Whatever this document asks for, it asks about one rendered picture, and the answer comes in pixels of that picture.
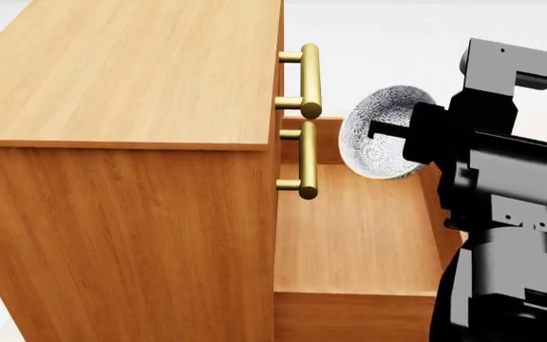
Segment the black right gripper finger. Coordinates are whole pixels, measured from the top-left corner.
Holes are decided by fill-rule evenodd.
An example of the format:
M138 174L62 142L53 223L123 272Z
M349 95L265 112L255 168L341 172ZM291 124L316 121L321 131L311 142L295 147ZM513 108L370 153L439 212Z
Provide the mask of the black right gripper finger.
M397 124L372 121L368 128L368 137L373 139L376 134L407 139L409 128Z

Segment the floral patterned black-white bowl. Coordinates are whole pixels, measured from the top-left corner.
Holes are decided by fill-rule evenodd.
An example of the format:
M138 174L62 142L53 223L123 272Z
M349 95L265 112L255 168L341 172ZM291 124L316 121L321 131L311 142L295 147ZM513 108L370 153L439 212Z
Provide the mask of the floral patterned black-white bowl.
M403 179L422 167L403 158L405 140L376 133L368 135L371 122L408 127L413 107L424 102L433 105L432 97L411 85L393 85L376 90L363 99L343 119L338 146L343 163L367 179Z

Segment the open wooden drawer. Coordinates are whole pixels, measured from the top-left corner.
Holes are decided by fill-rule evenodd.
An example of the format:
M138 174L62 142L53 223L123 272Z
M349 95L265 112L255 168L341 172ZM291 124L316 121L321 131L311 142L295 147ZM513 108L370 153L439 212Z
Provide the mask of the open wooden drawer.
M371 180L318 119L316 199L278 195L274 342L428 342L443 270L464 236L444 227L440 172Z

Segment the light wooden drawer cabinet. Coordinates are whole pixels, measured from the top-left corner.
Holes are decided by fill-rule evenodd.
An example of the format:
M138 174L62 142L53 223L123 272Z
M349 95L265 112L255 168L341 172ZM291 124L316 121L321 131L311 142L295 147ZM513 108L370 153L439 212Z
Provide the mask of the light wooden drawer cabinet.
M0 33L26 342L273 342L284 0L31 0Z

